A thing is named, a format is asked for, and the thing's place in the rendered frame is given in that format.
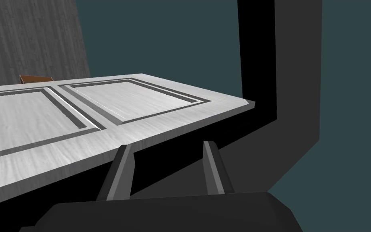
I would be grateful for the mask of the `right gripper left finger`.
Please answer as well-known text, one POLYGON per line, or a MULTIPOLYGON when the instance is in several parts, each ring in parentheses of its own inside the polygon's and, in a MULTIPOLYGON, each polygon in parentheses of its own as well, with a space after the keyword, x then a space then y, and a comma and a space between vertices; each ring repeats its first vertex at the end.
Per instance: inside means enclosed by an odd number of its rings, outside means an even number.
POLYGON ((97 201, 125 200, 131 195, 135 169, 134 153, 131 145, 121 145, 106 175, 97 201))

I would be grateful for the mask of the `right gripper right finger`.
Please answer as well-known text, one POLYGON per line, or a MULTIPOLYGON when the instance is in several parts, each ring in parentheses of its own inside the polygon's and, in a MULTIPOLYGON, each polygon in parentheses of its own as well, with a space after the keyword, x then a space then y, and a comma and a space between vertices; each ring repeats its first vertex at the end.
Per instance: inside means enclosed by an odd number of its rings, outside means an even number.
POLYGON ((235 193, 215 142, 203 142, 202 162, 208 195, 235 193))

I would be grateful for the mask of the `white panelled door leaf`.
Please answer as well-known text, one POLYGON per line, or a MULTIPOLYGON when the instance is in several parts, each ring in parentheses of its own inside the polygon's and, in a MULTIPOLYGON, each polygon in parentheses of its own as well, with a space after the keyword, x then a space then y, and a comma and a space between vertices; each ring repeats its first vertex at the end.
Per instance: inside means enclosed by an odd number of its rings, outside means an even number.
POLYGON ((0 203, 255 105, 146 74, 0 86, 0 203))

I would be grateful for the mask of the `brown wooden furniture piece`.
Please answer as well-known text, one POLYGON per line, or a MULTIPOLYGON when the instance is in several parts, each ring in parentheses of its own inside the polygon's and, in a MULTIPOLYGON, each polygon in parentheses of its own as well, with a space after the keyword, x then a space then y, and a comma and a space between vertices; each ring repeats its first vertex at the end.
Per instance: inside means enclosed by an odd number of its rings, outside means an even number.
POLYGON ((51 77, 19 75, 21 84, 54 81, 51 77))

